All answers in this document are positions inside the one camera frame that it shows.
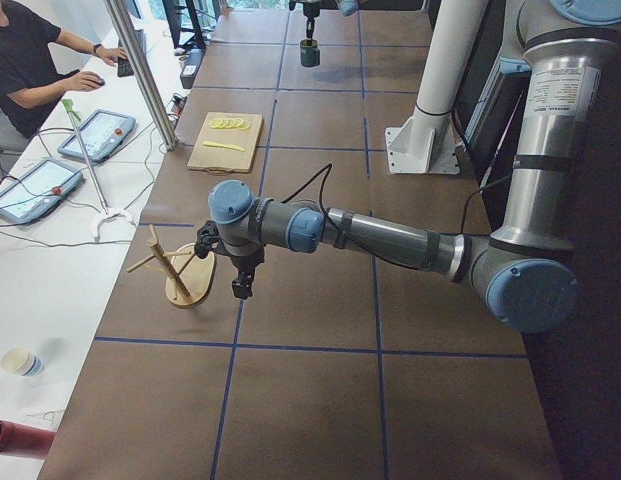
white table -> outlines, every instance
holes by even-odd
[[[180,67],[173,55],[165,22],[135,22],[146,32],[146,58],[162,100],[173,93],[185,95],[179,80]],[[116,46],[112,31],[104,45]],[[152,118],[135,77],[118,78],[116,68],[91,58],[86,70],[103,77],[106,84],[94,92],[70,92],[65,98],[86,118],[97,108],[136,118],[137,125],[126,141],[148,127],[120,153],[96,167],[104,195],[111,207],[127,207],[153,180],[163,155],[161,138],[153,131]],[[70,128],[61,104],[42,128]],[[43,134],[53,156],[77,168],[82,162],[63,159],[57,147],[68,134]],[[11,174],[20,176],[46,157],[36,137],[19,158]],[[84,171],[85,182],[70,196],[73,202],[101,209],[94,185]],[[151,187],[127,209],[135,225]],[[97,211],[63,202],[47,218],[25,227],[2,229],[6,233],[49,244],[92,242],[90,224]],[[0,234],[0,359],[17,346],[30,349],[45,365],[41,374],[26,378],[0,368],[0,419],[56,429],[72,393],[99,324],[112,287],[128,250],[135,225],[123,217],[102,224],[100,245],[50,248]],[[0,478],[20,480],[37,477],[43,461],[0,455]]]

red cup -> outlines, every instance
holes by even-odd
[[[0,420],[0,453],[15,457],[45,458],[54,432]]]

person's hand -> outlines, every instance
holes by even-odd
[[[64,81],[66,82],[66,90],[77,92],[89,92],[101,88],[103,85],[101,77],[89,71],[79,72]]]
[[[111,67],[114,67],[114,62],[117,58],[128,58],[123,48],[106,48],[104,46],[97,48],[95,55]]]

blue joint cap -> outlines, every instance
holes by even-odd
[[[565,265],[546,259],[522,260],[492,278],[486,303],[506,325],[522,333],[538,333],[568,317],[577,289],[577,280]]]
[[[583,25],[612,25],[621,22],[621,0],[550,0],[568,20]]]
[[[499,71],[504,75],[515,75],[532,71],[532,67],[523,59],[499,57]]]
[[[323,232],[323,215],[309,208],[295,212],[286,229],[286,244],[293,252],[312,253]]]
[[[252,191],[239,180],[225,180],[218,183],[208,196],[212,219],[220,225],[241,220],[248,214],[253,202]]]
[[[339,6],[339,11],[344,17],[349,17],[359,10],[359,2],[356,0],[341,0],[340,2],[337,2],[337,5]]]

cutting board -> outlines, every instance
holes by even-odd
[[[213,119],[236,119],[241,118],[250,122],[250,128],[245,130],[238,128],[213,128]],[[226,113],[209,112],[203,121],[203,127],[197,137],[188,168],[190,170],[216,170],[249,172],[254,160],[254,152],[257,148],[257,140],[263,125],[263,117],[253,113]],[[216,142],[225,145],[238,145],[245,151],[230,150],[227,148],[210,147],[203,144],[204,141]]]

